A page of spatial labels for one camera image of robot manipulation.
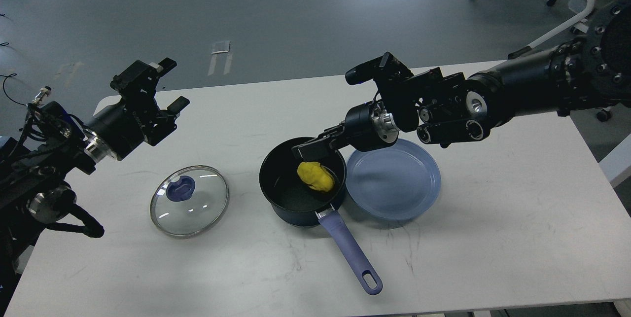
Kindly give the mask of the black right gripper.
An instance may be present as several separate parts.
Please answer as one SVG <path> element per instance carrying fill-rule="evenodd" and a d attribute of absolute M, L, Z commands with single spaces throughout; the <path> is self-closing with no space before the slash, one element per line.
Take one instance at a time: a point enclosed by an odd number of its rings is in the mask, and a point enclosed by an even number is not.
<path fill-rule="evenodd" d="M 361 152 L 385 148 L 386 142 L 374 128 L 374 106 L 374 103 L 367 102 L 350 108 L 344 122 L 325 129 L 317 138 L 293 146 L 293 157 L 302 161 L 319 161 L 349 145 Z"/>

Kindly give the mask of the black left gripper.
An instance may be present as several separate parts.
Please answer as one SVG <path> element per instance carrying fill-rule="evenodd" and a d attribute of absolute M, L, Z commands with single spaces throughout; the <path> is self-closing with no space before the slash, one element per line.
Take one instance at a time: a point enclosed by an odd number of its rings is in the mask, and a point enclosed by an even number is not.
<path fill-rule="evenodd" d="M 156 146 L 176 130 L 175 121 L 190 100 L 180 96 L 166 109 L 159 109 L 155 101 L 160 78 L 176 66 L 169 57 L 149 64 L 137 60 L 113 77 L 110 87 L 123 104 L 106 106 L 93 115 L 87 127 L 108 145 L 115 160 L 123 160 L 144 141 Z M 131 113 L 148 115 L 143 132 Z"/>

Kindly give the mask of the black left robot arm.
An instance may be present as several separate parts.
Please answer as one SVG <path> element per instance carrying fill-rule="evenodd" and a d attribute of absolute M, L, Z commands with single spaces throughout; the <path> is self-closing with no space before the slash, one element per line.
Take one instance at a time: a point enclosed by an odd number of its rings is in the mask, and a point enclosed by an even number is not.
<path fill-rule="evenodd" d="M 1 289 L 15 286 L 18 259 L 46 229 L 101 238 L 103 226 L 80 207 L 66 176 L 77 169 L 92 174 L 106 157 L 120 161 L 140 144 L 156 146 L 176 130 L 176 118 L 189 105 L 178 97 L 160 109 L 158 82 L 176 67 L 135 61 L 113 77 L 120 99 L 81 121 L 57 102 L 45 103 L 45 86 L 24 107 L 18 139 L 1 140 Z"/>

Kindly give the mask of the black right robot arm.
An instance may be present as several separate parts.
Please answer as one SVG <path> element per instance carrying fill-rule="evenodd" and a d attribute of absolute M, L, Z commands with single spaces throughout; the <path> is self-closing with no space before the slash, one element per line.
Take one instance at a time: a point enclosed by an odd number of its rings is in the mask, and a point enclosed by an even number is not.
<path fill-rule="evenodd" d="M 613 1 L 591 18 L 584 36 L 469 77 L 444 76 L 438 67 L 413 74 L 386 52 L 345 74 L 349 85 L 373 81 L 380 98 L 354 106 L 340 124 L 292 153 L 314 162 L 345 146 L 390 147 L 399 133 L 413 131 L 424 144 L 446 148 L 482 141 L 518 116 L 630 106 L 630 18 L 630 0 Z"/>

